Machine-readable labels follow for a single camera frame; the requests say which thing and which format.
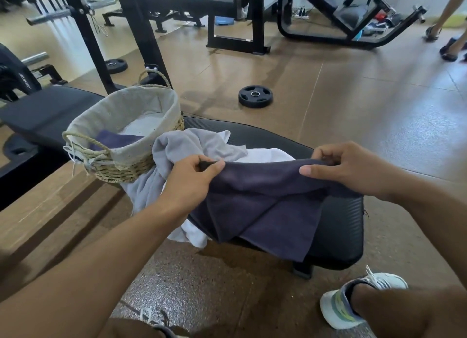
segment weight bench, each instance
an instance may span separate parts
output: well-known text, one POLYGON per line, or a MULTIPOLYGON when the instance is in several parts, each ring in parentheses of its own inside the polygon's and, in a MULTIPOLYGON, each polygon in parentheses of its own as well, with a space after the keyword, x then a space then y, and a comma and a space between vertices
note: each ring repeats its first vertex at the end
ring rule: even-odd
POLYGON ((383 46, 392 41, 396 36, 406 30, 412 23, 423 17, 426 9, 420 6, 414 10, 408 17, 402 20, 390 33, 379 39, 355 37, 365 26, 379 13, 384 11, 388 16, 395 14, 395 10, 385 0, 369 0, 372 5, 352 5, 354 0, 344 0, 342 7, 335 0, 307 0, 316 9, 318 9, 331 23, 342 32, 346 37, 330 36, 317 33, 294 32, 290 29, 292 0, 278 0, 277 2, 277 27, 282 35, 290 39, 304 40, 315 43, 339 44, 355 48, 373 49, 383 46))
MULTIPOLYGON (((66 86, 44 88, 0 109, 0 119, 27 141, 53 153, 62 152, 62 131, 83 111, 102 99, 95 93, 66 86)), ((229 143, 248 148, 278 148, 294 158, 309 158, 312 149, 277 134, 249 125, 197 117, 184 117, 185 128, 231 132, 229 143)), ((255 248, 242 239, 233 244, 255 248)), ((302 263, 293 263, 295 274, 309 279, 314 265, 343 270, 363 255, 363 198, 329 197, 312 246, 302 263)))

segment yellow object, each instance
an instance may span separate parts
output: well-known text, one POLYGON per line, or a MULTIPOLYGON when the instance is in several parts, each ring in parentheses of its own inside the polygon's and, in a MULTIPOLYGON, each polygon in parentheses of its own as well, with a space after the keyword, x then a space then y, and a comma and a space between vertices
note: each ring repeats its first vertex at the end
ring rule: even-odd
POLYGON ((449 17, 446 23, 443 24, 443 28, 459 28, 462 27, 466 22, 466 15, 453 15, 449 17))

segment basket handle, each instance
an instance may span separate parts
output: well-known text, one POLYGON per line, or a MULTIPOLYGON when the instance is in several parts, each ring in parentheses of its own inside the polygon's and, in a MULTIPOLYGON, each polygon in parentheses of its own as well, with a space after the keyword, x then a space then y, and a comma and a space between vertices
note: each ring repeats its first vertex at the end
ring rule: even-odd
POLYGON ((158 74, 160 77, 162 77, 162 79, 165 81, 166 85, 167 85, 167 88, 172 88, 171 86, 171 83, 169 82, 169 80, 167 80, 167 78, 164 76, 163 73, 161 73, 160 71, 158 70, 155 70, 155 69, 146 69, 144 70, 140 76, 138 77, 138 83, 136 84, 137 86, 141 86, 141 80, 142 80, 142 77, 144 76, 144 74, 149 74, 149 72, 154 72, 156 74, 158 74))
POLYGON ((84 139, 84 140, 90 142, 91 144, 94 144, 94 145, 96 145, 96 146, 99 146, 102 150, 105 151, 106 155, 110 155, 110 153, 111 153, 111 150, 110 150, 107 146, 105 146, 104 144, 100 143, 100 142, 97 141, 97 140, 94 140, 93 138, 91 138, 91 137, 89 137, 89 136, 87 136, 87 135, 80 134, 80 133, 78 133, 78 132, 69 132, 69 131, 64 131, 64 132, 62 133, 62 137, 63 137, 63 139, 64 139, 66 142, 69 141, 68 136, 80 137, 80 138, 82 138, 82 139, 84 139))

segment wicker basket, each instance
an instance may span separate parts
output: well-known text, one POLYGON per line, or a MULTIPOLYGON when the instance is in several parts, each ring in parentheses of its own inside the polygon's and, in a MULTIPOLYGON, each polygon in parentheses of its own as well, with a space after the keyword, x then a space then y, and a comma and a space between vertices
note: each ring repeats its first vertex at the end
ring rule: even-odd
POLYGON ((183 129, 184 119, 178 97, 169 81, 159 71, 146 70, 141 73, 135 86, 108 95, 75 118, 62 136, 66 141, 64 149, 73 161, 83 163, 88 171, 104 182, 121 183, 134 182, 155 165, 152 145, 157 137, 166 131, 183 129), (146 72, 157 73, 167 86, 141 86, 139 81, 146 72), (149 135, 135 143, 109 149, 92 137, 103 129, 116 133, 121 131, 128 122, 135 120, 134 116, 146 114, 146 107, 150 111, 160 108, 164 113, 163 118, 149 135), (102 150, 90 150, 90 144, 99 146, 102 150))

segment purple cloth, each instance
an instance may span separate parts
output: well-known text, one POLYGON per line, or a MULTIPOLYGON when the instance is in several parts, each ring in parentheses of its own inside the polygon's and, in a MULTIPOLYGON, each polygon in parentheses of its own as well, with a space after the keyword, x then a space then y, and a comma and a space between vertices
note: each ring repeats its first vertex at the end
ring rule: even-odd
MULTIPOLYGON (((115 134, 108 130, 102 130, 96 136, 96 140, 107 146, 109 149, 118 149, 120 147, 130 145, 142 138, 142 136, 136 135, 115 134)), ((94 144, 90 144, 89 149, 93 151, 102 150, 99 146, 94 144)))
POLYGON ((279 258, 301 262, 312 245, 324 199, 361 197, 340 183, 300 175, 306 164, 324 162, 226 162, 190 220, 219 243, 240 237, 279 258))

